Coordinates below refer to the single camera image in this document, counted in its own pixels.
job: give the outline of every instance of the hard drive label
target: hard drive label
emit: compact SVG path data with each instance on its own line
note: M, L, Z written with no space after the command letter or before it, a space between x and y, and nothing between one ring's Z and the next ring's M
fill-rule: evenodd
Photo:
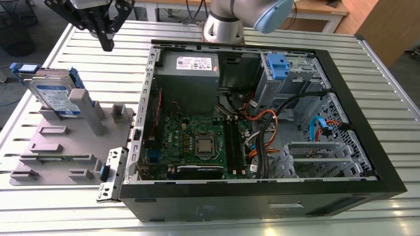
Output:
M80 114L78 107L68 99L68 89L65 86L37 85L37 90L42 99L53 110L65 117Z

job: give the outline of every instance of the metal bracket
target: metal bracket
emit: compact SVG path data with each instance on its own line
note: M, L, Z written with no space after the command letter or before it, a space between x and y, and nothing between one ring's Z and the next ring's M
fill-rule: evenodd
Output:
M109 150L106 163L101 168L101 179L106 182L98 186L97 203L120 202L118 194L124 179L128 149L118 147Z

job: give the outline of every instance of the metal slotted worktable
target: metal slotted worktable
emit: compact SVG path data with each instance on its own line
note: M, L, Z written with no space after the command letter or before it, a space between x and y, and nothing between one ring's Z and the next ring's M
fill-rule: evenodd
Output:
M68 26L44 66L80 71L102 107L136 110L150 39L200 41L197 26L128 21L110 53L86 31ZM364 41L350 35L245 29L246 44L328 50L408 192L333 217L142 224L122 204L97 204L97 186L10 186L9 171L41 120L40 103L25 93L0 134L0 232L104 235L418 235L418 110Z

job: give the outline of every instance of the connector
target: connector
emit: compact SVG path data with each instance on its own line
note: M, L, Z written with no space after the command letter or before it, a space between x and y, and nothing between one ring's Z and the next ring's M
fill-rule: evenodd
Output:
M340 122L340 124L336 126L336 128L338 130L346 131L346 130L352 130L354 127L349 123Z
M329 129L329 127L322 127L321 128L321 135L322 136L330 136L333 134L332 129Z

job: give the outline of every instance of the red cable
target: red cable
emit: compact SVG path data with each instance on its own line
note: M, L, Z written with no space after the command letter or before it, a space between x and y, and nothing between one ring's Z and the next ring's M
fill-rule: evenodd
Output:
M156 115L154 115L154 120L153 120L153 127L152 127L152 131L150 131L149 137L146 139L150 138L150 136L153 135L153 132L154 132L161 103L162 103L162 90L160 89L158 90L158 105L157 105L157 110L156 110Z
M328 120L326 124L340 124L337 121L334 120ZM316 134L314 134L314 142L320 141L320 134L321 134L321 128L317 129Z

